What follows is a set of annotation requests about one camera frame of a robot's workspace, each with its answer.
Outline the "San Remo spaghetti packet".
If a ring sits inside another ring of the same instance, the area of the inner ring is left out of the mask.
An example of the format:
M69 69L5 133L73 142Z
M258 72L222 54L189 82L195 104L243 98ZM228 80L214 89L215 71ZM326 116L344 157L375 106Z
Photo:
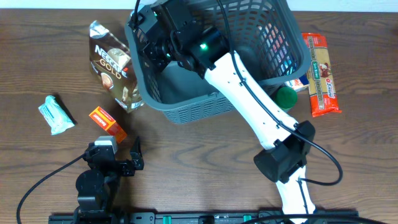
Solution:
M315 33L303 33L302 36L310 51L310 68L306 76L312 116L341 113L326 37Z

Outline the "Kleenex tissue multipack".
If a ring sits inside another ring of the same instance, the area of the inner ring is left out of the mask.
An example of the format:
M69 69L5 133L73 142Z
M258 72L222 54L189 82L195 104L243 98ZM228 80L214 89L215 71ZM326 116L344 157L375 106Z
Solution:
M286 87L293 89L296 92L300 92L306 90L309 86L309 80L306 75L301 76L300 78L289 80L284 83Z

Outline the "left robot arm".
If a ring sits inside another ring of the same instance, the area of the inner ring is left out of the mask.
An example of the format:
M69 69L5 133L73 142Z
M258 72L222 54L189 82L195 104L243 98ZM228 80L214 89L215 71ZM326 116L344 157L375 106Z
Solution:
M129 223L129 215L113 206L123 177L134 176L144 169L141 139L134 141L129 153L131 158L118 161L115 154L118 145L114 136L100 136L89 143L83 160L90 167L76 180L78 208L73 223Z

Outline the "orange Redoxon box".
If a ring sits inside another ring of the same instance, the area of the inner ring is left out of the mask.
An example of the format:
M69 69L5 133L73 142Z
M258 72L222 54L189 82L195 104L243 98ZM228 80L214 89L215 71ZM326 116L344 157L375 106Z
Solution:
M117 121L100 106L94 109L89 117L109 135L114 136L117 143L121 143L127 137L126 132Z

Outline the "Nescafe Gold coffee bag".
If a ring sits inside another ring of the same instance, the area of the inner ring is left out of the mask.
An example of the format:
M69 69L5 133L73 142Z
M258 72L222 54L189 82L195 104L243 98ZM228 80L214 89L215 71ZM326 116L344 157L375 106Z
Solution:
M126 112L144 104L137 87L130 50L98 21L89 28L90 71Z

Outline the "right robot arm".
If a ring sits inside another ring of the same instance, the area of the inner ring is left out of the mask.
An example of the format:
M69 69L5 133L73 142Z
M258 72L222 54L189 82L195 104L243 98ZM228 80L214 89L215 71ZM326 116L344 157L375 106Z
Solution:
M183 1L137 3L130 26L146 36L144 46L137 50L146 60L141 68L163 71L176 61L228 99L262 146L254 163L276 184L284 220L308 223L315 213L305 179L314 127L298 123L272 101L247 71L230 31L204 27Z

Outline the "green lid jar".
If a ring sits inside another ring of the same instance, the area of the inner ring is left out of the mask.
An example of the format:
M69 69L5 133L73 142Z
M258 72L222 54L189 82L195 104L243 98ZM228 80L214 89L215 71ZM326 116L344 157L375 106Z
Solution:
M286 86L279 88L274 95L275 104L285 112L292 109L296 105L297 100L296 91Z

